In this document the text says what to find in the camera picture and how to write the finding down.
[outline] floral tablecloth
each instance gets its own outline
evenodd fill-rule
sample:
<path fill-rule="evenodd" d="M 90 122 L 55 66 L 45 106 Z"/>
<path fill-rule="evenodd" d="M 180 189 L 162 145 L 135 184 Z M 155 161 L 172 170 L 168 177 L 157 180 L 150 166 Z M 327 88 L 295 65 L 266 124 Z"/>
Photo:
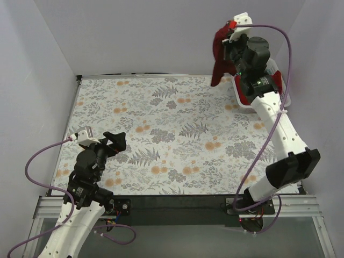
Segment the floral tablecloth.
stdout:
<path fill-rule="evenodd" d="M 108 159 L 100 187 L 115 195 L 233 194 L 267 137 L 257 114 L 243 114 L 230 77 L 83 80 L 69 132 L 91 126 L 94 136 L 126 132 L 127 150 Z M 66 189 L 77 154 L 62 147 L 52 185 Z M 268 146 L 243 190 L 276 161 Z M 290 185 L 282 193 L 298 193 Z"/>

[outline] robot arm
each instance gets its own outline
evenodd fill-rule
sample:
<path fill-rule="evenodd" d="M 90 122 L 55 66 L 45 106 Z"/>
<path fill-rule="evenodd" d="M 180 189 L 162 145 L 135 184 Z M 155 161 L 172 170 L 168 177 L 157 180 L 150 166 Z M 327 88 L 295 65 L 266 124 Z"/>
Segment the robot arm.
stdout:
<path fill-rule="evenodd" d="M 75 200 L 74 212 L 62 224 L 73 205 L 65 195 L 56 223 L 61 227 L 52 232 L 39 258 L 76 258 L 99 217 L 114 209 L 113 193 L 100 188 L 97 182 L 102 178 L 107 158 L 126 149 L 125 133 L 105 132 L 103 135 L 105 138 L 101 140 L 93 138 L 90 127 L 83 127 L 73 135 L 85 149 L 77 156 L 74 171 L 69 176 L 67 191 Z"/>
<path fill-rule="evenodd" d="M 295 131 L 286 111 L 281 110 L 281 98 L 273 78 L 266 72 L 270 58 L 269 43 L 260 37 L 248 37 L 252 24 L 247 13 L 234 16 L 228 23 L 227 39 L 223 40 L 224 60 L 232 61 L 240 75 L 240 89 L 260 116 L 270 133 L 277 115 L 281 118 L 271 138 L 277 162 L 266 168 L 266 176 L 244 191 L 239 207 L 248 207 L 286 187 L 309 177 L 320 160 L 317 149 L 310 150 Z"/>

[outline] dark red fabric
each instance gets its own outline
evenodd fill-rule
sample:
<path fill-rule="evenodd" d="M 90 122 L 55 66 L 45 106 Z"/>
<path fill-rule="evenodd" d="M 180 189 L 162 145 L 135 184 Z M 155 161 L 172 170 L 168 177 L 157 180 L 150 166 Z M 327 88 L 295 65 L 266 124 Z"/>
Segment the dark red fabric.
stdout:
<path fill-rule="evenodd" d="M 213 42 L 213 54 L 215 58 L 215 65 L 213 69 L 213 76 L 211 78 L 211 86 L 218 85 L 224 73 L 235 75 L 237 70 L 231 61 L 224 60 L 224 47 L 222 41 L 227 38 L 228 25 L 226 24 L 216 34 Z"/>
<path fill-rule="evenodd" d="M 275 83 L 277 84 L 279 94 L 282 94 L 282 75 L 281 75 L 281 72 L 280 71 L 275 72 L 275 74 L 272 76 L 272 78 L 274 79 Z M 238 91 L 240 102 L 245 106 L 250 106 L 250 102 L 247 100 L 246 96 L 242 93 L 242 91 L 239 87 L 240 76 L 235 77 L 235 85 L 236 85 L 236 89 Z"/>

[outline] white basket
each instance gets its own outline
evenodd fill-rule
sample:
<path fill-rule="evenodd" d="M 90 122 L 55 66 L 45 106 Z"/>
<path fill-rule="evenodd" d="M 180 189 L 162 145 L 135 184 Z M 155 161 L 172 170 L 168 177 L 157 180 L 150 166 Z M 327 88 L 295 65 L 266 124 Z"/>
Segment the white basket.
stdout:
<path fill-rule="evenodd" d="M 275 72 L 278 71 L 278 67 L 276 62 L 273 59 L 269 59 L 269 61 L 267 62 L 267 68 L 266 71 L 268 72 L 268 74 L 273 75 Z M 238 101 L 238 105 L 239 105 L 239 110 L 242 113 L 255 113 L 256 111 L 253 109 L 253 107 L 251 105 L 244 105 L 240 102 L 240 98 L 239 98 L 239 94 L 238 94 L 238 90 L 237 90 L 237 85 L 235 84 L 235 79 L 233 76 L 231 76 L 232 78 L 232 82 L 233 82 L 233 86 L 234 86 L 234 91 L 235 91 L 235 96 L 236 99 Z M 285 92 L 285 83 L 282 77 L 282 94 L 281 94 L 281 101 L 284 97 L 284 92 Z M 288 106 L 290 106 L 291 104 L 291 99 L 289 94 L 286 97 L 286 102 L 285 102 L 285 108 L 287 108 Z"/>

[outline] white wall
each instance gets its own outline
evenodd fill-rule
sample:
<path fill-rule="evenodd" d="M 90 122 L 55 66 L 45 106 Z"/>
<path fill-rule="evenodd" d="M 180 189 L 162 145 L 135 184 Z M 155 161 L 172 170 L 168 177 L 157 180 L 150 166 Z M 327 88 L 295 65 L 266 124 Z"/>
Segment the white wall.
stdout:
<path fill-rule="evenodd" d="M 337 257 L 344 257 L 344 2 L 306 0 L 292 29 L 293 69 L 289 116 L 321 160 L 305 188 L 316 194 Z M 286 48 L 277 55 L 286 68 Z"/>
<path fill-rule="evenodd" d="M 75 74 L 210 74 L 216 31 L 247 11 L 289 30 L 304 0 L 35 0 Z M 283 37 L 255 29 L 277 54 Z"/>
<path fill-rule="evenodd" d="M 38 197 L 46 191 L 26 180 L 25 163 L 62 139 L 76 84 L 33 0 L 0 0 L 0 24 L 0 256 L 5 257 L 27 239 Z M 30 174 L 49 183 L 58 152 L 39 156 Z"/>

